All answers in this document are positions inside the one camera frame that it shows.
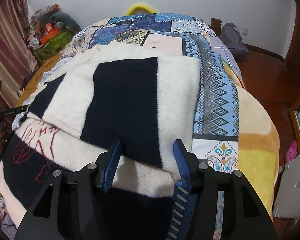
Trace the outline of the grey bag on floor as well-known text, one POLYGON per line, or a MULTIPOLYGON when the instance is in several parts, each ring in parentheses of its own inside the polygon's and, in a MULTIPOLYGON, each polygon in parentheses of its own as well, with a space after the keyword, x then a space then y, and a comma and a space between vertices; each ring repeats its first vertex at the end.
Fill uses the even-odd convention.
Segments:
POLYGON ((232 22, 226 23, 221 28, 221 41, 228 47, 234 58, 243 58, 249 52, 238 28, 232 22))

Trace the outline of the yellow orange fleece blanket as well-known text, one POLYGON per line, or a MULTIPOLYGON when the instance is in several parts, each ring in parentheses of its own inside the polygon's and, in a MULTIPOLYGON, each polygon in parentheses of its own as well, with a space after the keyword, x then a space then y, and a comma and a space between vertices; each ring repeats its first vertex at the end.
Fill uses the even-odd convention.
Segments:
POLYGON ((241 170, 272 213, 274 186, 279 173, 280 139, 264 107, 245 89, 239 67, 225 44, 208 32, 204 35, 212 51, 221 56, 225 75, 238 94, 238 139, 194 139, 192 150, 207 159, 217 171, 241 170))

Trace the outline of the cream navy striped cat sweater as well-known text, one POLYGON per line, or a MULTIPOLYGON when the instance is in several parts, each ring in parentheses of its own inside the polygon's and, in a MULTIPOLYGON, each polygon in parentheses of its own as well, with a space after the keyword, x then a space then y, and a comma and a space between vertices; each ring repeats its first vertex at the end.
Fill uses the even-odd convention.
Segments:
POLYGON ((55 170, 76 172, 114 141, 121 156, 98 204, 101 239, 167 239, 173 144, 191 148, 200 80, 197 58, 110 42, 78 53, 31 96, 0 163, 0 193, 19 227, 55 170))

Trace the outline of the wooden folding lap desk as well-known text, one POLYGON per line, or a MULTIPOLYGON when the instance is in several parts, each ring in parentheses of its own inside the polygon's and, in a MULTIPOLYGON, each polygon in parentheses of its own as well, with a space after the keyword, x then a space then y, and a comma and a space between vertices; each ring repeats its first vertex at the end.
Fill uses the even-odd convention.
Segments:
POLYGON ((16 103, 16 107, 19 107, 23 104, 23 102, 29 98, 29 96, 36 90, 38 83, 41 81, 44 72, 50 71, 60 59, 61 54, 57 54, 48 60, 46 60, 43 65, 36 71, 33 77, 29 80, 27 85, 22 91, 21 97, 18 99, 16 103))

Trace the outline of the blue patchwork bed quilt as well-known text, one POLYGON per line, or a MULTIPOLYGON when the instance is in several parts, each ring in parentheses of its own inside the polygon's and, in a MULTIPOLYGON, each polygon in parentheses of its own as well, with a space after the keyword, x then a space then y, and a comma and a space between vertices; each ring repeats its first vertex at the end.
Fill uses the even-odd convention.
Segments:
POLYGON ((117 17, 30 97, 4 179, 16 239, 213 236, 219 170, 193 143, 237 142, 239 103, 207 26, 117 17))

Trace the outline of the green fabric storage bin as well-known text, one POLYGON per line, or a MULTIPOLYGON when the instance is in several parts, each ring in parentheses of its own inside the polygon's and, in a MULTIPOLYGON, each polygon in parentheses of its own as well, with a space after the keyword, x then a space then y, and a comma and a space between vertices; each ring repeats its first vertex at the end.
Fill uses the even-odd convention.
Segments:
POLYGON ((65 29, 50 38, 44 45, 33 50, 33 54, 41 66, 46 60, 57 55, 72 40, 74 33, 65 29))

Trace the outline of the striped red beige curtain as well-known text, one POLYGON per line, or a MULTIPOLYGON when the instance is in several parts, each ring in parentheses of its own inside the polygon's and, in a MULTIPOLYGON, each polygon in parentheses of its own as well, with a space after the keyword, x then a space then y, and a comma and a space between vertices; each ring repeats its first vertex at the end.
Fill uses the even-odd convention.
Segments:
POLYGON ((27 46, 30 35, 27 0, 0 0, 0 108, 14 107, 23 79, 38 69, 27 46))

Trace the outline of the yellow curved foam tube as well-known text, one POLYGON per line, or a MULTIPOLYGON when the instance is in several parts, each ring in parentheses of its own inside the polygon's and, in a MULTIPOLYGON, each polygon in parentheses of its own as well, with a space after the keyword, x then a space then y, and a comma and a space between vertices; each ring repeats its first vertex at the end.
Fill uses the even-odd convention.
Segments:
POLYGON ((135 15, 138 11, 143 11, 144 13, 147 13, 147 14, 156 14, 157 13, 157 11, 154 8, 150 7, 147 4, 135 3, 129 7, 129 9, 126 12, 126 16, 135 15))

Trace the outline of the orange box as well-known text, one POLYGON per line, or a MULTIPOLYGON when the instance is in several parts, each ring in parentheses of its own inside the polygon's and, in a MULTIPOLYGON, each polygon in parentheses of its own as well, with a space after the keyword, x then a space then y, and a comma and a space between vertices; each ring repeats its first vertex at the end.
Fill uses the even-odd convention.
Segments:
POLYGON ((48 23, 45 26, 43 36, 40 39, 41 44, 46 44, 47 41, 49 41, 51 38, 53 38, 60 32, 61 32, 61 30, 59 28, 55 28, 51 23, 48 23))

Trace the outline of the pile of colourful clothes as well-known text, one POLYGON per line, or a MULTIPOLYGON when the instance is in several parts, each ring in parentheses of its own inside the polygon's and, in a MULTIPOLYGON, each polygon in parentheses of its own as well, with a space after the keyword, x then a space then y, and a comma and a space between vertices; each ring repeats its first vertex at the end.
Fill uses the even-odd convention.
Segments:
POLYGON ((30 34, 38 34, 44 29, 44 23, 47 24, 49 17, 57 12, 62 12, 58 4, 37 10, 29 19, 30 34))

